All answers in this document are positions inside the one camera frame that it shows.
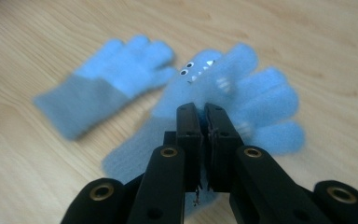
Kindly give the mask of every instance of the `googly eye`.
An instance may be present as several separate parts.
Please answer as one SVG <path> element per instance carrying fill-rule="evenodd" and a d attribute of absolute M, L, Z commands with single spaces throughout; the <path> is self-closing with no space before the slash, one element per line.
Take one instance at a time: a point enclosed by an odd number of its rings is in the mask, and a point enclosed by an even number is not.
<path fill-rule="evenodd" d="M 188 64 L 186 64 L 186 67 L 188 67 L 188 68 L 190 68 L 190 67 L 192 67 L 192 66 L 194 66 L 194 63 L 188 63 Z"/>
<path fill-rule="evenodd" d="M 184 69 L 180 72 L 180 75 L 185 76 L 185 75 L 187 75 L 187 73 L 188 73 L 188 70 Z"/>

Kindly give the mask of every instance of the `plain blue and gray glove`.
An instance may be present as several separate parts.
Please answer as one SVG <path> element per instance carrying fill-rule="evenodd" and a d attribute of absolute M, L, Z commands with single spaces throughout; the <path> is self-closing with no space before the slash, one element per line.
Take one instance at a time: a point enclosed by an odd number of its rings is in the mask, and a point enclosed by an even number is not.
<path fill-rule="evenodd" d="M 187 103 L 195 103 L 200 112 L 206 103 L 223 107 L 246 145 L 271 154 L 299 150 L 304 132 L 290 119 L 298 108 L 297 94 L 274 67 L 253 74 L 257 62 L 253 49 L 244 44 L 224 55 L 213 49 L 197 54 L 167 85 L 144 126 L 103 160 L 107 175 L 125 184 L 142 174 L 164 133 L 175 131 L 176 108 Z M 201 174 L 207 186 L 205 171 Z M 204 188 L 200 203 L 215 197 Z M 187 215 L 194 211 L 195 198 L 195 193 L 186 195 Z"/>
<path fill-rule="evenodd" d="M 144 35 L 127 44 L 106 42 L 60 86 L 38 95 L 34 104 L 60 134 L 77 139 L 139 94 L 158 88 L 176 73 L 173 51 Z"/>

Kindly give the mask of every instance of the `black mechanical arm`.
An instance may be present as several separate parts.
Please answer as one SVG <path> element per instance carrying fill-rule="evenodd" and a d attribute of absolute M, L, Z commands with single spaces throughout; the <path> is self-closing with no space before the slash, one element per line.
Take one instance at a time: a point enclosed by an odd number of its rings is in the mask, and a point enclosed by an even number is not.
<path fill-rule="evenodd" d="M 238 223 L 358 224 L 358 190 L 334 180 L 300 187 L 267 151 L 243 144 L 222 107 L 207 104 L 204 112 L 199 119 L 193 104 L 178 107 L 177 130 L 165 133 L 145 173 L 126 185 L 90 182 L 62 224 L 183 223 L 185 192 L 202 188 L 202 164 L 207 188 L 230 194 Z"/>

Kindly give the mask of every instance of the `wood grain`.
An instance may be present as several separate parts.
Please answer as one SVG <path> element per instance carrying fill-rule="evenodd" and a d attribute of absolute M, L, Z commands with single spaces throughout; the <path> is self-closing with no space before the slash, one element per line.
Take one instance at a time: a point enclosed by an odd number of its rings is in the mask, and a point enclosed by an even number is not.
<path fill-rule="evenodd" d="M 0 0 L 0 223 L 58 223 L 102 177 L 101 159 L 142 124 L 150 92 L 76 142 L 60 138 L 32 98 L 60 84 L 109 38 L 162 39 L 179 67 L 196 52 L 255 48 L 301 98 L 307 144 L 275 157 L 301 186 L 358 189 L 358 1 Z M 227 195 L 186 223 L 235 223 Z"/>

